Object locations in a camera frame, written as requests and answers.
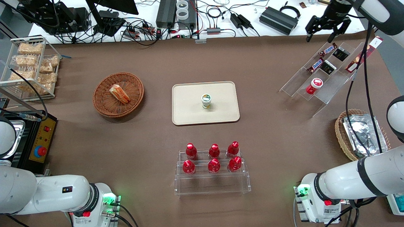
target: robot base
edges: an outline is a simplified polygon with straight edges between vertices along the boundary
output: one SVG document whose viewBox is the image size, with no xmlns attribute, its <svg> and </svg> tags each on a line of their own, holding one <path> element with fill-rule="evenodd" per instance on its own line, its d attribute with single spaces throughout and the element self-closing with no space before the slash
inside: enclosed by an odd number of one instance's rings
<svg viewBox="0 0 404 227">
<path fill-rule="evenodd" d="M 307 218 L 310 222 L 324 222 L 327 224 L 333 217 L 338 215 L 341 211 L 341 203 L 337 205 L 326 206 L 324 201 L 318 197 L 314 189 L 314 178 L 317 176 L 316 173 L 309 173 L 303 177 L 301 184 L 295 188 L 296 196 L 300 193 L 305 194 L 303 197 L 296 197 L 298 207 L 301 202 L 301 207 L 299 207 L 299 212 L 301 213 L 304 209 Z M 335 220 L 333 224 L 339 223 L 339 219 Z"/>
<path fill-rule="evenodd" d="M 120 203 L 120 196 L 116 196 L 112 193 L 108 185 L 104 183 L 95 183 L 95 186 L 99 190 L 98 203 L 94 210 L 91 211 L 88 217 L 76 217 L 72 215 L 74 227 L 116 227 L 118 220 L 115 218 L 101 216 L 102 211 L 117 212 L 116 207 L 105 205 L 104 202 L 112 201 Z"/>
</svg>

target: jar lid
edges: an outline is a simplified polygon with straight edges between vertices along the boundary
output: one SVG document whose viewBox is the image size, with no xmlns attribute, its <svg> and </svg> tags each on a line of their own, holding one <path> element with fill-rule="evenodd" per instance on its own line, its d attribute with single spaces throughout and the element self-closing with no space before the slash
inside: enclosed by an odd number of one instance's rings
<svg viewBox="0 0 404 227">
<path fill-rule="evenodd" d="M 319 78 L 314 78 L 311 81 L 311 86 L 314 87 L 315 89 L 319 89 L 323 86 L 323 81 Z"/>
</svg>

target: foil container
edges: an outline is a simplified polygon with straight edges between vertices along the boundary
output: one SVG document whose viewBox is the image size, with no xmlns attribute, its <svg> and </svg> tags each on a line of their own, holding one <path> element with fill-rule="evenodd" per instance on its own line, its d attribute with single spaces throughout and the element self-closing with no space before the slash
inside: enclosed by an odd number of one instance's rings
<svg viewBox="0 0 404 227">
<path fill-rule="evenodd" d="M 352 128 L 349 125 L 347 117 L 343 118 L 343 125 L 348 135 L 348 139 L 351 143 L 354 154 L 359 158 L 380 154 L 379 146 L 377 145 L 376 133 L 370 114 L 350 115 L 349 119 L 351 120 Z M 374 117 L 374 119 L 376 123 L 377 133 L 379 134 L 382 152 L 385 152 L 387 151 L 387 144 L 384 140 L 383 134 L 381 133 L 376 117 Z"/>
</svg>

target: red bottle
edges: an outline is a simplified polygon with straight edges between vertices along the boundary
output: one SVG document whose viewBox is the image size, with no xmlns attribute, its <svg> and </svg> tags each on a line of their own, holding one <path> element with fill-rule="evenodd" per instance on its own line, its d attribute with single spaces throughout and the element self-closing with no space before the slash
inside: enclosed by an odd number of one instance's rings
<svg viewBox="0 0 404 227">
<path fill-rule="evenodd" d="M 229 161 L 229 164 L 227 165 L 227 170 L 229 172 L 235 172 L 239 168 L 241 168 L 241 158 L 239 156 L 236 156 Z"/>
<path fill-rule="evenodd" d="M 188 143 L 185 153 L 187 154 L 187 158 L 189 160 L 193 161 L 198 160 L 198 153 L 196 151 L 196 147 L 192 143 Z"/>
<path fill-rule="evenodd" d="M 208 171 L 209 173 L 217 173 L 220 170 L 220 163 L 219 160 L 217 160 L 216 158 L 212 159 L 209 163 L 208 163 Z"/>
<path fill-rule="evenodd" d="M 230 146 L 227 148 L 226 152 L 226 158 L 234 158 L 238 154 L 238 142 L 234 141 L 230 144 Z"/>
<path fill-rule="evenodd" d="M 184 164 L 182 165 L 182 170 L 186 174 L 194 174 L 196 171 L 195 164 L 189 160 L 185 160 Z"/>
<path fill-rule="evenodd" d="M 219 158 L 220 150 L 219 146 L 214 143 L 212 144 L 212 147 L 209 149 L 209 158 L 214 159 L 214 158 Z"/>
</svg>

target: green led light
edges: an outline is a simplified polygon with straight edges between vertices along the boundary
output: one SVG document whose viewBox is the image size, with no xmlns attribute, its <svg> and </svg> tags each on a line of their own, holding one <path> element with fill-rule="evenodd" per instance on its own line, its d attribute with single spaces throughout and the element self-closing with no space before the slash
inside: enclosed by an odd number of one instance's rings
<svg viewBox="0 0 404 227">
<path fill-rule="evenodd" d="M 114 195 L 113 193 L 106 193 L 103 196 L 103 203 L 109 205 L 109 204 L 115 202 L 115 199 L 116 199 L 116 195 Z"/>
</svg>

